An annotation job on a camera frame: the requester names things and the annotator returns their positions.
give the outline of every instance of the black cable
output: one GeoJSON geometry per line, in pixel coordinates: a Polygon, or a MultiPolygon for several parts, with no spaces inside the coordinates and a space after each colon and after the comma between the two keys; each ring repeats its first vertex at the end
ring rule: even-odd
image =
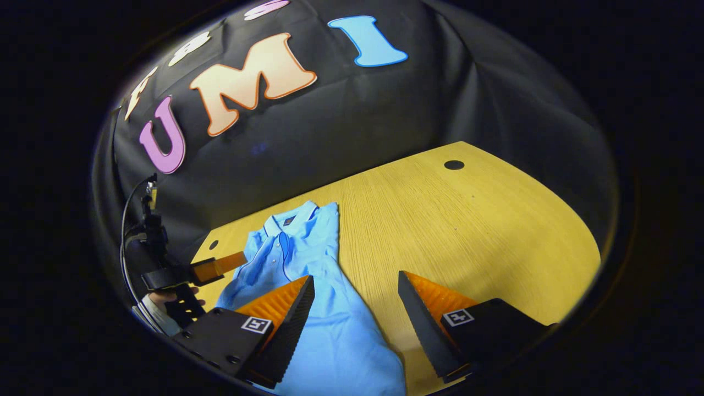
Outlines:
{"type": "Polygon", "coordinates": [[[122,228],[120,229],[120,264],[122,266],[122,279],[124,280],[125,286],[130,291],[132,298],[137,304],[137,309],[142,312],[142,316],[144,316],[144,314],[149,316],[149,320],[147,322],[153,330],[165,334],[165,331],[161,328],[161,326],[159,326],[156,319],[154,319],[154,317],[151,315],[151,312],[149,312],[149,310],[144,307],[142,300],[137,297],[137,293],[134,291],[134,288],[132,287],[132,281],[130,280],[129,274],[127,273],[127,261],[125,259],[125,222],[127,219],[127,208],[129,207],[135,192],[137,192],[137,189],[139,189],[139,187],[146,182],[156,182],[156,174],[154,173],[152,176],[149,176],[147,179],[144,179],[136,186],[134,186],[134,189],[130,193],[130,196],[127,198],[127,201],[125,202],[125,209],[122,211],[122,228]]]}

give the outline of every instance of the orange letter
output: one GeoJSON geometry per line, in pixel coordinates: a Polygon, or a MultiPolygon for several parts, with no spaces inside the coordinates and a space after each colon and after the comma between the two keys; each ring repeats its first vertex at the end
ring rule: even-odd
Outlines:
{"type": "Polygon", "coordinates": [[[242,70],[215,64],[191,82],[203,98],[210,126],[208,135],[217,136],[233,126],[239,112],[225,106],[223,96],[245,109],[255,109],[258,103],[259,76],[264,75],[267,99],[279,99],[303,89],[318,78],[306,71],[291,53],[288,39],[291,35],[280,33],[254,44],[247,53],[242,70]]]}

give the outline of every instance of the foam letter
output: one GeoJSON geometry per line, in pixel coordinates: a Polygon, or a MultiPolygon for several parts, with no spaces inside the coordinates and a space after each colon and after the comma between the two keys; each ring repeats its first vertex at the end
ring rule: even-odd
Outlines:
{"type": "Polygon", "coordinates": [[[137,87],[134,89],[134,91],[132,91],[132,94],[130,95],[130,103],[127,105],[127,113],[125,113],[125,121],[127,120],[127,118],[130,117],[130,114],[132,114],[132,110],[134,110],[134,107],[137,105],[137,102],[139,101],[139,94],[141,94],[142,91],[144,91],[144,88],[146,87],[146,84],[149,81],[149,78],[151,77],[151,75],[154,74],[154,72],[156,71],[156,69],[158,67],[159,66],[156,66],[155,68],[151,69],[151,71],[149,72],[148,75],[146,75],[144,80],[142,80],[142,82],[140,82],[137,85],[137,87]]]}
{"type": "Polygon", "coordinates": [[[354,60],[358,66],[374,68],[391,65],[408,59],[406,52],[395,49],[389,40],[377,29],[373,16],[349,16],[331,20],[330,27],[342,29],[357,47],[359,56],[354,60]]]}
{"type": "Polygon", "coordinates": [[[259,76],[264,75],[267,88],[264,97],[279,99],[303,89],[318,78],[306,71],[291,53],[287,43],[291,35],[280,33],[254,44],[247,53],[242,70],[215,64],[191,82],[203,98],[210,118],[208,135],[217,136],[233,126],[239,112],[225,106],[223,96],[245,109],[255,109],[258,103],[259,76]]]}
{"type": "Polygon", "coordinates": [[[290,3],[288,0],[272,0],[268,3],[264,3],[259,7],[252,8],[244,14],[244,20],[253,20],[261,17],[262,15],[268,14],[271,11],[278,10],[279,8],[290,3]]]}
{"type": "Polygon", "coordinates": [[[183,138],[183,133],[181,133],[181,128],[176,123],[170,105],[171,97],[166,97],[154,111],[154,116],[161,120],[166,134],[171,140],[171,152],[169,154],[164,154],[156,144],[154,134],[151,132],[151,121],[144,126],[142,133],[139,134],[139,142],[146,149],[149,159],[159,171],[166,175],[174,173],[181,166],[183,158],[186,156],[186,142],[183,138]]]}

